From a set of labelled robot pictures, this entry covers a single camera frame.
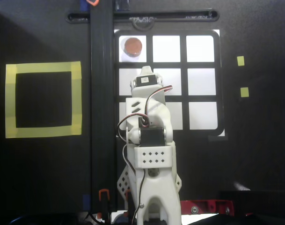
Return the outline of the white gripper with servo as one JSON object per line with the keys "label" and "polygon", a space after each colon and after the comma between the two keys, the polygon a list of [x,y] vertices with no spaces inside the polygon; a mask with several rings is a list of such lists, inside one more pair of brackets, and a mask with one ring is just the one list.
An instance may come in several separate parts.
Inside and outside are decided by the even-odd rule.
{"label": "white gripper with servo", "polygon": [[131,80],[130,87],[133,98],[148,98],[163,87],[163,78],[154,74],[150,66],[143,66],[140,75]]}

